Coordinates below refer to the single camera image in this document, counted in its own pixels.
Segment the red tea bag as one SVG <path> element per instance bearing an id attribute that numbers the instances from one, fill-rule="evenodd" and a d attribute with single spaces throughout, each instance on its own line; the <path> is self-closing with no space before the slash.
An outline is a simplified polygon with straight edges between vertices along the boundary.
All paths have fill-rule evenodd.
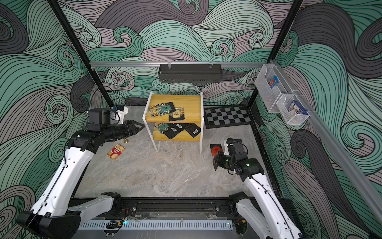
<path id="1" fill-rule="evenodd" d="M 210 149 L 211 149 L 212 157 L 215 157 L 220 151 L 223 152 L 223 148 L 221 144 L 211 144 Z"/>

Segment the green jasmine tea bag top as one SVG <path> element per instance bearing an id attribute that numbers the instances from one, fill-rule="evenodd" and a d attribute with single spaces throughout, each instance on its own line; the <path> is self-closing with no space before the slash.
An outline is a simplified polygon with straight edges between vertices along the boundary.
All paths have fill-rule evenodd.
<path id="1" fill-rule="evenodd" d="M 161 103 L 158 105 L 159 116 L 168 115 L 176 111 L 173 102 Z"/>

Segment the black orange tea bag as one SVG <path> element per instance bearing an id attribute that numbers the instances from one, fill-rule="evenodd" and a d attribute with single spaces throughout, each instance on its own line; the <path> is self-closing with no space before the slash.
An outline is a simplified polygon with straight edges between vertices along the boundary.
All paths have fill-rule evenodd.
<path id="1" fill-rule="evenodd" d="M 184 108 L 176 108 L 174 112 L 169 113 L 169 121 L 181 121 L 185 119 Z"/>

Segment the yellow oolong tea bag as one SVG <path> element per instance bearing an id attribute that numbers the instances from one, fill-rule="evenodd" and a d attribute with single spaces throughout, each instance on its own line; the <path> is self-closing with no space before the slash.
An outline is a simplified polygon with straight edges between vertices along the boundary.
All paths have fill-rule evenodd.
<path id="1" fill-rule="evenodd" d="M 149 106 L 148 112 L 151 115 L 152 118 L 161 116 L 161 104 Z"/>

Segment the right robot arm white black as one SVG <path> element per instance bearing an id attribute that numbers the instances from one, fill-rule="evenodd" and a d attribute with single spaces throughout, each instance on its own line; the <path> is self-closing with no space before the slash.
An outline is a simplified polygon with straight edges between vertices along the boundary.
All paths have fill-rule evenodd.
<path id="1" fill-rule="evenodd" d="M 260 210 L 248 197 L 234 200 L 236 211 L 261 239 L 304 239 L 305 236 L 287 215 L 274 194 L 261 164 L 246 153 L 226 155 L 219 151 L 213 158 L 214 169 L 218 167 L 240 176 L 250 190 Z"/>

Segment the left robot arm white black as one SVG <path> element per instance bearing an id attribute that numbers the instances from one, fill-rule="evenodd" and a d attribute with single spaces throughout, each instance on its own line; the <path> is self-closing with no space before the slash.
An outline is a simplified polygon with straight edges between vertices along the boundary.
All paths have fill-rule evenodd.
<path id="1" fill-rule="evenodd" d="M 78 228 L 101 215 L 117 215 L 122 211 L 118 193 L 105 192 L 83 204 L 70 207 L 69 202 L 98 148 L 105 142 L 117 141 L 138 134 L 144 124 L 126 120 L 117 126 L 89 126 L 75 132 L 67 143 L 63 160 L 53 178 L 29 211 L 17 217 L 25 230 L 48 239 L 70 239 Z"/>

